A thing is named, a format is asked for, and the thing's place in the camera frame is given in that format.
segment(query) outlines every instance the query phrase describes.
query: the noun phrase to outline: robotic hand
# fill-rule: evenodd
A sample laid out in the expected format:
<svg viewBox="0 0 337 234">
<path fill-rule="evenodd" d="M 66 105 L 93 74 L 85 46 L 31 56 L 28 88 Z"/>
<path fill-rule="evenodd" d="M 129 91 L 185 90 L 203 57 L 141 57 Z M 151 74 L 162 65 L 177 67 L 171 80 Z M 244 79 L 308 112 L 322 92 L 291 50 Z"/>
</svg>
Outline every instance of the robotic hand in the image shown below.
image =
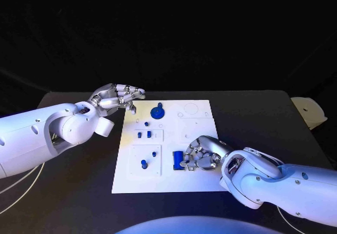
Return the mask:
<svg viewBox="0 0 337 234">
<path fill-rule="evenodd" d="M 231 150 L 210 136 L 191 142 L 185 156 L 197 159 L 181 161 L 182 167 L 211 171 L 221 165 L 220 185 L 244 206 L 270 202 L 295 217 L 337 227 L 337 171 L 283 164 L 252 148 Z"/>
<path fill-rule="evenodd" d="M 135 114 L 132 99 L 144 89 L 106 84 L 87 101 L 59 104 L 0 118 L 0 178 L 11 176 L 86 142 L 93 132 L 109 135 L 113 123 L 103 118 L 118 108 Z"/>
</svg>

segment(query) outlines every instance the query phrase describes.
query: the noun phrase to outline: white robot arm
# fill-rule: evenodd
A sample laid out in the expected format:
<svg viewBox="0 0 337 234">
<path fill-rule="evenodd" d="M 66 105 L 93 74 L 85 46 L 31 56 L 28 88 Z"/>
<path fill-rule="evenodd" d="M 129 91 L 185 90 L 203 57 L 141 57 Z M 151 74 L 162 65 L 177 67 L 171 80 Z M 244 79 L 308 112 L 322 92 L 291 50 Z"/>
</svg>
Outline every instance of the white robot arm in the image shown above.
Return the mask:
<svg viewBox="0 0 337 234">
<path fill-rule="evenodd" d="M 144 89 L 108 84 L 87 101 L 54 105 L 0 118 L 0 178 L 11 176 L 86 142 L 93 132 L 109 135 L 113 123 L 103 118 L 118 108 L 136 109 L 132 99 L 144 98 Z"/>
<path fill-rule="evenodd" d="M 233 151 L 208 136 L 191 142 L 185 155 L 195 160 L 181 161 L 182 167 L 211 171 L 221 165 L 220 185 L 244 206 L 270 202 L 295 217 L 337 227 L 337 171 L 283 164 L 252 148 Z"/>
</svg>

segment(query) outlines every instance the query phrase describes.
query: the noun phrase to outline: white board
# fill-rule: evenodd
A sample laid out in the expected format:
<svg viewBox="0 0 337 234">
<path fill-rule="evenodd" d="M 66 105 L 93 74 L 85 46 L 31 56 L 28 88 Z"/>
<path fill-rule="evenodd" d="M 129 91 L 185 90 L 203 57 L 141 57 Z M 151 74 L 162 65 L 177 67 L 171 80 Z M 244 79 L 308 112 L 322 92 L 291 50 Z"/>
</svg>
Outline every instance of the white board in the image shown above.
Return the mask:
<svg viewBox="0 0 337 234">
<path fill-rule="evenodd" d="M 165 115 L 152 119 L 149 111 L 158 102 Z M 172 170 L 171 152 L 185 151 L 200 135 L 217 138 L 208 100 L 138 100 L 134 105 L 136 114 L 126 111 L 123 117 L 112 193 L 224 191 L 219 185 L 220 167 L 210 172 L 198 168 L 194 171 Z M 146 138 L 146 131 L 151 131 L 151 138 Z M 155 147 L 159 155 L 151 158 Z M 142 159 L 148 161 L 146 169 L 141 168 Z"/>
</svg>

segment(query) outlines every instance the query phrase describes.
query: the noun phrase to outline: table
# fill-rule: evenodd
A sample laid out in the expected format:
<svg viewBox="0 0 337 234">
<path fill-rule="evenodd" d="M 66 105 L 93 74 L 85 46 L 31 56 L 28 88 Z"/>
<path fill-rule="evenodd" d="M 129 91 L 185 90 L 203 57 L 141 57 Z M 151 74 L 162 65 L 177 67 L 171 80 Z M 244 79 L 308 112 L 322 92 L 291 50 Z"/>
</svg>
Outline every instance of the table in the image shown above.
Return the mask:
<svg viewBox="0 0 337 234">
<path fill-rule="evenodd" d="M 90 93 L 47 93 L 38 107 L 86 100 Z M 148 100 L 207 99 L 219 139 L 234 149 L 252 147 L 283 162 L 331 169 L 328 160 L 283 91 L 148 92 Z M 110 194 L 123 110 L 108 119 L 109 137 L 90 140 L 46 162 L 40 178 L 20 202 L 0 215 L 0 233 L 113 233 L 170 216 L 226 217 L 296 233 L 275 205 L 244 207 L 229 192 Z M 1 179 L 5 188 L 26 173 Z M 0 210 L 20 197 L 37 171 L 0 195 Z M 283 212 L 305 233 L 337 229 Z"/>
</svg>

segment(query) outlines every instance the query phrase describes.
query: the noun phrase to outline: blue rectangular block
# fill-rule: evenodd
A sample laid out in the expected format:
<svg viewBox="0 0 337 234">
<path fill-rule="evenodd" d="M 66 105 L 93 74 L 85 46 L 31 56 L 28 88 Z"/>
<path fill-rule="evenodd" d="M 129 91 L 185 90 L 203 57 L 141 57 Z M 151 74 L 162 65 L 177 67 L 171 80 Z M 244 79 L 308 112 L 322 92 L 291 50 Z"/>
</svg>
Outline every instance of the blue rectangular block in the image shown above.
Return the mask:
<svg viewBox="0 0 337 234">
<path fill-rule="evenodd" d="M 174 151 L 172 152 L 172 169 L 174 170 L 184 170 L 184 167 L 180 166 L 180 162 L 184 160 L 184 152 L 182 151 Z"/>
</svg>

